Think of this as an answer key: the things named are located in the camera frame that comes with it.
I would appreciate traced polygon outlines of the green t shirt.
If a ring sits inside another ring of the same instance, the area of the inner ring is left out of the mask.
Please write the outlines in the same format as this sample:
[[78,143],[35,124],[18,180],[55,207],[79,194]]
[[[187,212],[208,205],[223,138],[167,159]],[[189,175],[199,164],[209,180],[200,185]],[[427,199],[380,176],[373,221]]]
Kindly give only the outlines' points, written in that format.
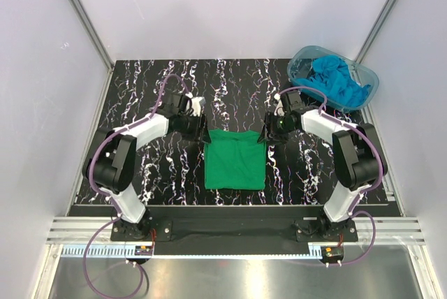
[[266,144],[255,131],[209,131],[205,145],[205,188],[260,191],[265,188]]

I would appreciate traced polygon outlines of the right aluminium corner post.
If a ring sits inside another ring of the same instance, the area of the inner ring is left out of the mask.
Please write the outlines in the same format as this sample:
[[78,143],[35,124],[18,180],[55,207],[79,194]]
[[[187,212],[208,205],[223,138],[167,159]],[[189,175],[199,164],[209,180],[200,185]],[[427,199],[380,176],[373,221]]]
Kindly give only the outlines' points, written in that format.
[[377,39],[378,35],[380,34],[383,26],[385,25],[387,19],[389,18],[390,14],[392,13],[393,9],[397,5],[399,0],[386,0],[384,5],[382,6],[377,18],[375,19],[372,28],[369,30],[369,33],[362,44],[359,53],[357,54],[355,58],[355,62],[361,64],[365,60],[368,52],[370,51],[371,47],[373,46],[375,40]]

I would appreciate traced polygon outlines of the clear blue plastic bin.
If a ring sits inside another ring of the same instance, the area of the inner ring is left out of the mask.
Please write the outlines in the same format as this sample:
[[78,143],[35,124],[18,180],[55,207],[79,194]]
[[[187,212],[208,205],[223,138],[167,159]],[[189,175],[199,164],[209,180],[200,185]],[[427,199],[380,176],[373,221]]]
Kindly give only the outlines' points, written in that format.
[[[368,105],[368,103],[372,100],[379,87],[379,78],[376,75],[376,73],[346,57],[341,56],[340,54],[337,54],[335,52],[332,52],[317,45],[309,45],[302,48],[289,61],[287,66],[287,74],[289,76],[289,80],[291,81],[292,85],[296,86],[296,80],[298,78],[304,78],[306,75],[308,75],[308,72],[310,70],[310,62],[312,59],[317,59],[320,57],[324,57],[326,55],[335,55],[336,57],[343,59],[349,66],[349,70],[353,80],[355,80],[359,85],[371,86],[369,88],[369,96],[367,100],[359,108],[355,108],[354,110],[348,110],[347,108],[342,108],[339,111],[351,112],[355,110],[360,110],[364,108],[366,105]],[[305,87],[304,93],[319,101],[327,99],[327,106],[336,109],[332,106],[333,103],[331,101],[328,101],[328,98],[322,92],[311,87]]]

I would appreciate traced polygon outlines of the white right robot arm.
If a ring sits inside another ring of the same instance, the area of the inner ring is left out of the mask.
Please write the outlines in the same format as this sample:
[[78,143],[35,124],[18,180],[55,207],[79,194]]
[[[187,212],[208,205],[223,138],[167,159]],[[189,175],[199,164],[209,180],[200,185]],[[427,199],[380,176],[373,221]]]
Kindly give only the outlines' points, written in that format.
[[275,95],[277,107],[265,114],[258,142],[284,144],[289,133],[304,131],[331,146],[336,187],[315,220],[295,224],[301,235],[330,241],[348,228],[356,206],[381,184],[388,164],[373,124],[338,119],[326,113],[324,104],[306,105],[299,91],[299,87],[291,87]]

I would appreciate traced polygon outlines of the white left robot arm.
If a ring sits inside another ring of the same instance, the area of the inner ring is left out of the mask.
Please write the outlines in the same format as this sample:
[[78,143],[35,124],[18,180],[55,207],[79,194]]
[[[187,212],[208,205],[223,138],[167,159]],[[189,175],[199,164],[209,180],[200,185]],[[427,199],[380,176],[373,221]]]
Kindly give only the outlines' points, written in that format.
[[137,151],[175,132],[189,142],[211,143],[204,106],[202,96],[170,94],[154,111],[132,124],[96,130],[82,175],[96,193],[112,202],[119,232],[133,240],[150,238],[154,232],[150,212],[132,185]]

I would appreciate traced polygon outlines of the aluminium front frame rail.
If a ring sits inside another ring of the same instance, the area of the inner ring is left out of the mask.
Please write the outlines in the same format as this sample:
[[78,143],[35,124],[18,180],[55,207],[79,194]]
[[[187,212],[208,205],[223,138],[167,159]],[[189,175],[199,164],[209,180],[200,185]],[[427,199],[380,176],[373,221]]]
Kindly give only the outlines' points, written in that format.
[[445,298],[425,237],[412,217],[355,218],[358,241],[342,259],[69,258],[64,245],[111,239],[109,217],[53,221],[33,298]]

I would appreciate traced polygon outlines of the blue t shirt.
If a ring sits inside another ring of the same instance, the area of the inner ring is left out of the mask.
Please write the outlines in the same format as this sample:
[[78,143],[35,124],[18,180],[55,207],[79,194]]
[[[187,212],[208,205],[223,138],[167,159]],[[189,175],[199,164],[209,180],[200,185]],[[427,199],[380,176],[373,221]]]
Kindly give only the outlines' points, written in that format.
[[359,85],[352,79],[348,64],[335,55],[326,55],[310,62],[310,70],[304,78],[296,80],[296,86],[314,88],[341,110],[359,108],[369,96],[370,85]]

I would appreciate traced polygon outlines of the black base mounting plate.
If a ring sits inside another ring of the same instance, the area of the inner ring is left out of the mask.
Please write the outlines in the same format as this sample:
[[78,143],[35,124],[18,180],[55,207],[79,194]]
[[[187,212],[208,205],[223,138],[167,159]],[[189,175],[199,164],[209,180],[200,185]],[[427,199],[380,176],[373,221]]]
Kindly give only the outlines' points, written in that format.
[[356,226],[349,226],[333,239],[297,232],[299,221],[315,220],[320,206],[305,205],[227,205],[227,206],[150,206],[152,236],[133,240],[112,227],[114,241],[155,240],[169,248],[222,249],[246,252],[291,252],[305,243],[352,243],[358,241]]

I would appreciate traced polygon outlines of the left aluminium corner post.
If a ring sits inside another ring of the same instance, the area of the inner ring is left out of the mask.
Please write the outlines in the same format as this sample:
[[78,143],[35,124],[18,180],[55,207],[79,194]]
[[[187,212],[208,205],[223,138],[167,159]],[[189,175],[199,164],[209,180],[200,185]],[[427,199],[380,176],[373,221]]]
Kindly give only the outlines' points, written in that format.
[[91,44],[94,46],[95,51],[103,62],[104,66],[108,71],[111,71],[115,65],[114,61],[111,59],[109,53],[107,52],[97,30],[94,27],[93,22],[87,14],[87,11],[82,3],[82,0],[68,0],[71,4],[75,14],[83,26],[84,31],[88,35]]

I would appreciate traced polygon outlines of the aluminium corner post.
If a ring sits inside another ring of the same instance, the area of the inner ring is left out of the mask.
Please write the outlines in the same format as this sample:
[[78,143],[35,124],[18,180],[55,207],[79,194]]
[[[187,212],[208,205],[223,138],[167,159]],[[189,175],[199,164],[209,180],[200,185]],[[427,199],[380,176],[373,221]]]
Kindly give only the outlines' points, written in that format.
[[93,22],[87,14],[87,11],[82,3],[82,0],[68,0],[71,4],[75,14],[83,26],[84,31],[88,35],[91,44],[94,46],[95,51],[103,62],[104,66],[108,71],[111,71],[115,65],[114,61],[111,59],[109,53],[107,52],[97,30],[94,27]]
[[383,26],[385,25],[387,19],[389,18],[390,14],[392,13],[393,9],[397,5],[399,0],[386,0],[384,5],[382,6],[377,18],[375,19],[372,28],[369,30],[369,33],[362,44],[359,53],[357,54],[355,58],[355,62],[361,64],[365,60],[368,52],[370,51],[371,47],[373,46],[375,40],[377,39],[378,35],[380,34]]

